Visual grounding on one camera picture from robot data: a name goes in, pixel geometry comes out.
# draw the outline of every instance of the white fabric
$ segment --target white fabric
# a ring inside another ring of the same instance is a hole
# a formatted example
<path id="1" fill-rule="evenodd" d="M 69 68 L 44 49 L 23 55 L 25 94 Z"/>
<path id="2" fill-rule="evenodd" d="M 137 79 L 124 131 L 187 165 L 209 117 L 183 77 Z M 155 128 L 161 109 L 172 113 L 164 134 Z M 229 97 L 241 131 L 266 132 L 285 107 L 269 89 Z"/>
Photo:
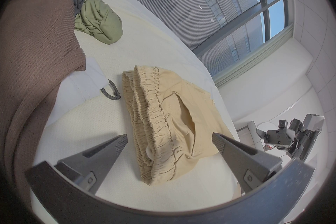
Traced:
<path id="1" fill-rule="evenodd" d="M 239 140 L 218 89 L 195 54 L 137 0 L 103 1 L 123 22 L 121 39 L 106 45 L 85 33 L 75 31 L 75 34 L 86 56 L 96 59 L 106 77 L 121 89 L 122 72 L 132 70 L 135 65 L 172 70 L 211 93 L 224 123 Z M 128 145 L 108 173 L 97 196 L 119 205 L 150 211 L 195 210 L 231 200 L 237 180 L 220 154 L 201 159 L 191 172 L 176 180 L 158 186 L 143 183 L 123 96 L 118 101 L 108 100 L 103 95 L 90 99 L 47 127 L 34 164 L 47 160 L 55 165 L 59 159 L 125 133 L 128 134 Z M 49 223 L 53 221 L 36 197 L 32 199 L 32 206 L 40 218 Z"/>
<path id="2" fill-rule="evenodd" d="M 100 95 L 100 89 L 109 84 L 94 58 L 85 59 L 86 70 L 74 71 L 62 80 L 45 128 L 56 122 L 66 112 L 93 97 Z"/>

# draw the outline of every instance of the brown garment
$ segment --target brown garment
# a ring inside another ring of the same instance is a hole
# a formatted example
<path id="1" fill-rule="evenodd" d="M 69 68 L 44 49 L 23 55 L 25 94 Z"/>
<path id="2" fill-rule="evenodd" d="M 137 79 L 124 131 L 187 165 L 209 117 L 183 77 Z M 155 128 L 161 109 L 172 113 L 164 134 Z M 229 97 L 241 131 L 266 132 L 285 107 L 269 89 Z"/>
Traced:
<path id="1" fill-rule="evenodd" d="M 0 19 L 0 163 L 27 206 L 32 166 L 61 81 L 85 70 L 73 0 L 11 0 Z"/>

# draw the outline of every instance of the metal bracket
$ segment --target metal bracket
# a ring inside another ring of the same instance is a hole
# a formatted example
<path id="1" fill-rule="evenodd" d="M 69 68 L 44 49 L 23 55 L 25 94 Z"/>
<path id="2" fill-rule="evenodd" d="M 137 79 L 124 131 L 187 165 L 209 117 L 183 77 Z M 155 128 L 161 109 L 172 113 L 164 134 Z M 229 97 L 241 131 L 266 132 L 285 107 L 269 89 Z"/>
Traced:
<path id="1" fill-rule="evenodd" d="M 79 187 L 95 194 L 126 146 L 127 134 L 61 159 L 55 168 Z"/>
<path id="2" fill-rule="evenodd" d="M 212 142 L 247 193 L 270 179 L 282 168 L 282 159 L 246 146 L 222 134 L 213 133 Z"/>

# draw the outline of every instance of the green garment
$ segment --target green garment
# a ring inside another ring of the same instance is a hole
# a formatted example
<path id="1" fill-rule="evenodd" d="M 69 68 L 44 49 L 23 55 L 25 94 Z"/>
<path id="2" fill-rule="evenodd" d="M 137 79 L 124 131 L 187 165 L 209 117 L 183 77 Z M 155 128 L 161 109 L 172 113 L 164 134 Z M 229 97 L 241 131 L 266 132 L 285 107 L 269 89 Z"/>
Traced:
<path id="1" fill-rule="evenodd" d="M 105 44 L 117 42 L 123 35 L 120 17 L 103 0 L 84 0 L 75 17 L 75 30 L 94 36 Z"/>

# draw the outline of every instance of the mattress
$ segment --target mattress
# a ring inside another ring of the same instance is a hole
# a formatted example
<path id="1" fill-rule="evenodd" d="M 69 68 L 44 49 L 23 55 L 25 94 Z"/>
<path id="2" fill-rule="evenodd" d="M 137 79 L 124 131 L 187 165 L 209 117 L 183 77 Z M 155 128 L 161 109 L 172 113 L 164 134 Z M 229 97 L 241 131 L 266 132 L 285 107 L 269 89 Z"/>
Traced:
<path id="1" fill-rule="evenodd" d="M 121 18 L 124 35 L 106 45 L 75 31 L 87 57 L 94 57 L 108 79 L 122 94 L 122 72 L 135 65 L 172 70 L 183 79 L 211 93 L 215 105 L 235 139 L 233 122 L 208 70 L 185 44 L 153 13 L 137 0 L 103 0 Z M 120 134 L 128 134 L 128 144 L 120 154 L 96 195 L 110 202 L 149 211 L 186 211 L 230 201 L 237 180 L 218 153 L 201 159 L 180 178 L 162 185 L 148 186 L 140 179 L 130 115 L 122 96 L 109 100 L 103 94 L 70 110 L 46 127 L 39 142 L 34 165 L 44 160 L 55 165 L 73 155 Z M 34 212 L 45 222 L 54 220 L 33 193 Z"/>

